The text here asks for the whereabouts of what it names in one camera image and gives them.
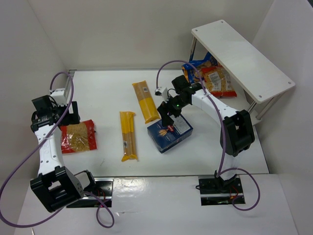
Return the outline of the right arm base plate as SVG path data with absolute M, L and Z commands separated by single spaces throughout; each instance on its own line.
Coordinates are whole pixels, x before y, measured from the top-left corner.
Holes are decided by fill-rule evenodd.
M 195 186 L 200 191 L 202 206 L 245 204 L 244 192 L 239 176 L 233 177 L 225 185 L 218 182 L 213 175 L 200 176 L 199 182 Z

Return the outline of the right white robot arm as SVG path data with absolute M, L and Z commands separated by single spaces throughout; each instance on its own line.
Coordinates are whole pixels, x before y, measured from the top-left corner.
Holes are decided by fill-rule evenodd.
M 163 126 L 174 124 L 182 108 L 193 105 L 200 108 L 221 128 L 220 145 L 222 158 L 214 173 L 216 188 L 224 188 L 234 182 L 237 170 L 237 156 L 250 148 L 255 141 L 250 114 L 246 110 L 238 111 L 215 98 L 200 83 L 189 83 L 183 75 L 172 81 L 176 96 L 171 96 L 166 87 L 157 87 L 155 94 L 163 98 L 157 108 Z

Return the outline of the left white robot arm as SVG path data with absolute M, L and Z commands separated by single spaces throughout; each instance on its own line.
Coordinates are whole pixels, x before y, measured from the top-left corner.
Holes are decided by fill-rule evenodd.
M 30 186 L 43 206 L 55 212 L 84 195 L 80 181 L 66 168 L 63 155 L 97 148 L 94 122 L 81 121 L 77 102 L 67 102 L 63 95 L 44 95 L 32 103 L 36 111 L 31 130 L 40 145 L 40 167 Z

